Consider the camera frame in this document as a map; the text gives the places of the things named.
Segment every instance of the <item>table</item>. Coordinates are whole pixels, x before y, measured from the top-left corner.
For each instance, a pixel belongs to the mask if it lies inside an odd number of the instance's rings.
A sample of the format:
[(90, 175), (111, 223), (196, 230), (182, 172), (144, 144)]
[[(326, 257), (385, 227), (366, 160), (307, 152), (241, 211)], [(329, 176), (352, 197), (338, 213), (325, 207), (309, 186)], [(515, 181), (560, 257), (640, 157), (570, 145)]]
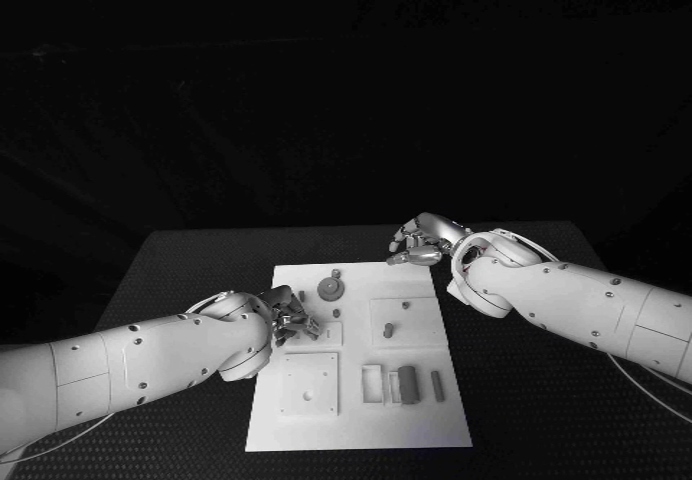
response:
[[(571, 222), (465, 226), (502, 227), (561, 260), (604, 268)], [(222, 290), (261, 292), (274, 265), (382, 261), (397, 228), (155, 232), (97, 331), (183, 312)], [(119, 413), (65, 448), (20, 464), (13, 479), (689, 478), (692, 425), (642, 394), (606, 355), (534, 327), (516, 312), (495, 319), (463, 305), (446, 292), (449, 259), (431, 274), (473, 448), (245, 453), (255, 379), (225, 383), (215, 375)], [(689, 397), (623, 364), (689, 412)], [(26, 455), (84, 427), (58, 432)]]

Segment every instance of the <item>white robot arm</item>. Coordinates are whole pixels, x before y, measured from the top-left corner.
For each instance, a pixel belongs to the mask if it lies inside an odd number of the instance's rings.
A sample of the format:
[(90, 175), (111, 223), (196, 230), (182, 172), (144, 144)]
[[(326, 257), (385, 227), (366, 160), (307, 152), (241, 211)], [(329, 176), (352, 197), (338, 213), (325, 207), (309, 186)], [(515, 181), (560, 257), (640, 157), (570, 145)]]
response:
[(544, 262), (522, 238), (502, 229), (473, 233), (423, 213), (395, 234), (390, 250), (404, 239), (410, 249), (388, 263), (433, 265), (449, 254), (447, 291), (479, 312), (503, 318), (515, 308), (537, 327), (692, 383), (692, 297), (573, 263)]
[(253, 377), (297, 331), (319, 325), (289, 286), (224, 292), (191, 313), (0, 353), (0, 454), (193, 387)]

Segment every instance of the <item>dark curtain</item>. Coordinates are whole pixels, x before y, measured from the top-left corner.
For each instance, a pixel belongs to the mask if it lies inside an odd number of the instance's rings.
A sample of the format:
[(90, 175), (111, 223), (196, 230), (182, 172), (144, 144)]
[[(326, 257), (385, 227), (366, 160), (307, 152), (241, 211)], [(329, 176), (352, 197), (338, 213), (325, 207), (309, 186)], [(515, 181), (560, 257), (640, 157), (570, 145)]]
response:
[[(46, 336), (85, 330), (78, 305), (95, 323), (159, 229), (404, 223), (423, 211), (498, 226), (567, 219), (642, 271), (623, 244), (643, 261), (671, 238), (640, 241), (652, 228), (689, 234), (692, 15), (532, 5), (283, 7), (264, 23), (260, 7), (255, 23), (209, 11), (205, 42), (162, 21), (146, 43), (127, 30), (142, 37), (156, 15), (129, 25), (127, 9), (94, 4), (110, 21), (80, 31), (90, 40), (8, 43), (5, 338), (39, 338), (46, 318)], [(51, 39), (44, 13), (32, 32)]]

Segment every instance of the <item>small part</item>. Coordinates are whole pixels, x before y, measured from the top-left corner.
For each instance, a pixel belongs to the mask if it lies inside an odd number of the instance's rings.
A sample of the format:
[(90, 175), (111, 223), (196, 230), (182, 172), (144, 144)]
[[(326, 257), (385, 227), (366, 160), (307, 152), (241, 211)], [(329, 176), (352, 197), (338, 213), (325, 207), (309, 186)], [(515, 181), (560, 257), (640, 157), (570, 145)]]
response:
[(436, 400), (444, 402), (443, 382), (440, 380), (440, 372), (436, 370), (430, 376), (433, 377), (433, 389), (436, 390)]
[(385, 403), (382, 365), (364, 365), (362, 374), (364, 404), (382, 405)]
[(343, 295), (343, 282), (335, 277), (325, 278), (317, 285), (317, 294), (328, 302), (339, 300)]
[(390, 377), (390, 399), (391, 399), (390, 405), (398, 406), (401, 405), (400, 373), (390, 372), (388, 377)]
[(385, 338), (392, 338), (392, 334), (394, 334), (394, 325), (388, 323), (385, 325)]
[(416, 378), (416, 367), (411, 365), (400, 367), (400, 392), (401, 403), (404, 405), (414, 405), (421, 401), (418, 379)]

